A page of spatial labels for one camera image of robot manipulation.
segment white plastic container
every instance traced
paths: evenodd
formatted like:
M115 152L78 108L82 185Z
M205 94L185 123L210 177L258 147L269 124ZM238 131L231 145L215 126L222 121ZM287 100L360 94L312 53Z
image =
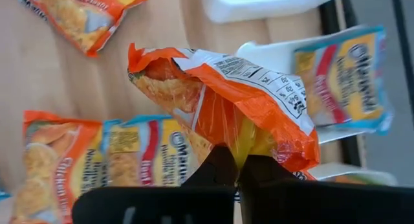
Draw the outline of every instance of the white plastic container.
M389 173L335 162L318 165L308 172L319 181L329 180L340 175L357 175L378 185L397 186L397 180Z
M299 14L330 0L202 0L216 23Z
M349 28L346 31L352 31L357 28L359 28L359 26ZM272 43L269 45L258 45L254 42L248 42L237 50L236 56L279 73L294 74L294 51L300 47L310 45L315 41L331 36L332 35L318 36L295 41ZM332 127L317 127L316 131L318 132L320 144L365 132L364 129L348 130L334 129Z

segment white label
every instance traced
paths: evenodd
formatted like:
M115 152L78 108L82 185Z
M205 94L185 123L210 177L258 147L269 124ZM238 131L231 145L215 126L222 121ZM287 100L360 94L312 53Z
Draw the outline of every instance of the white label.
M226 80L260 89L307 135L314 129L306 112L305 87L299 76L281 74L242 58L204 50L198 50L190 59L174 60L184 71L206 63Z

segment ramen noodle packet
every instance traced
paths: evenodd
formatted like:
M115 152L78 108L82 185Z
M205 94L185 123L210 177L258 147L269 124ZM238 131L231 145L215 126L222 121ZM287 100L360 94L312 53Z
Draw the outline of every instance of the ramen noodle packet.
M227 54L136 50L134 44L128 71L131 82L181 124L213 145L225 143L239 168L249 153L273 156L291 172L319 161L298 76Z
M169 116L110 120L104 123L103 135L110 186L180 186L212 147Z
M11 223L72 223L75 200L107 184L100 122L26 111L23 162Z
M88 56L95 57L128 8L147 0L19 0Z
M382 27L358 27L295 51L316 125L389 129L393 114L381 74L385 38Z

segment maruchan label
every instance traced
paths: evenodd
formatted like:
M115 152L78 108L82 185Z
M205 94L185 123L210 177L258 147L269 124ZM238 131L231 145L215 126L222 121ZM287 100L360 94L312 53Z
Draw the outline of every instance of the maruchan label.
M345 58L339 57L336 61L338 68L338 85L341 88L341 106L347 107L349 105L349 97L355 92L353 69L345 68Z
M364 113L370 113L377 108L376 93L371 84L369 71L371 69L371 56L368 54L366 44L356 44L349 49L349 57L355 60L358 91L362 97Z
M174 132L170 137L171 145L177 149L179 183L182 185L187 180L188 170L188 146L182 133Z
M31 9L35 14L41 17L43 20L47 21L47 17L43 11L40 10L31 0L19 0L20 3L24 4L26 7Z

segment orange noodle package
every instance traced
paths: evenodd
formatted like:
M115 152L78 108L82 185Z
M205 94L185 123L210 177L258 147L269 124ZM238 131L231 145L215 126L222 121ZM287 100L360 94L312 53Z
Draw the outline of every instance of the orange noodle package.
M19 0L88 56L97 56L128 8L146 0Z
M319 162L318 138L298 76L205 50L129 48L129 78L152 101L210 141L238 167L273 156L291 172Z
M25 112L26 180L16 194L10 223L72 223L76 199L107 184L100 152L100 122Z

